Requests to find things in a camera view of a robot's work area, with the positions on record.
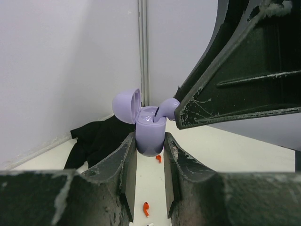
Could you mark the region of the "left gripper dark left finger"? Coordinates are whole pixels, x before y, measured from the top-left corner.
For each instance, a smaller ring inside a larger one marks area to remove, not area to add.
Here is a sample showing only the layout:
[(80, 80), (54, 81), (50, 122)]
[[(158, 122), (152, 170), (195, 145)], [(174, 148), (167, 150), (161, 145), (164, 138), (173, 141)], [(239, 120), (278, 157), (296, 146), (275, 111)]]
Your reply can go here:
[(127, 226), (134, 219), (137, 152), (130, 133), (83, 173), (73, 169), (2, 171), (3, 226)]

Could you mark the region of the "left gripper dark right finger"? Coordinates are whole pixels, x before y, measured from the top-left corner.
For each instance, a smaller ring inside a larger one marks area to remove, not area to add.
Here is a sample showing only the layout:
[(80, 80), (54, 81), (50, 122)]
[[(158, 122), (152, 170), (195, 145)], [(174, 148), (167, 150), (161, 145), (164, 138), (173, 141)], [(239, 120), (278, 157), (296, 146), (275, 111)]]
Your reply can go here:
[(165, 134), (167, 217), (174, 226), (298, 226), (299, 172), (220, 173)]

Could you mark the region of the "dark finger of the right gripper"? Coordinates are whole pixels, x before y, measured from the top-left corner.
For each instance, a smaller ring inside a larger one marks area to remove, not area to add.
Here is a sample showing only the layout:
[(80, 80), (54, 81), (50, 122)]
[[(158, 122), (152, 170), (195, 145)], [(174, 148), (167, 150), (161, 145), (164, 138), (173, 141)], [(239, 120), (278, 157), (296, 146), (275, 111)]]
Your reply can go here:
[[(220, 0), (214, 33), (204, 54), (178, 88), (175, 98), (184, 99), (208, 72), (213, 63), (221, 61), (222, 55), (230, 54), (232, 46), (238, 46), (254, 18), (259, 19), (267, 8), (267, 0)], [(267, 99), (268, 90), (252, 78), (224, 80), (216, 83), (218, 89), (233, 89), (235, 94), (246, 98)]]
[(218, 1), (209, 44), (175, 98), (179, 129), (299, 113), (300, 1)]

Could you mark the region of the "purple earbud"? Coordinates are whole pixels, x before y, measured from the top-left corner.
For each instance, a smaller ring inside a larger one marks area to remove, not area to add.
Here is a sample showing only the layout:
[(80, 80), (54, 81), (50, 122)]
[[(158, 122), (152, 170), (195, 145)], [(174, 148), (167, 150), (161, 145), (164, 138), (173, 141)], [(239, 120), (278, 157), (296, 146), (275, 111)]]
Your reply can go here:
[(166, 99), (157, 108), (153, 122), (158, 122), (161, 118), (167, 117), (169, 120), (175, 120), (175, 110), (180, 102), (175, 98)]

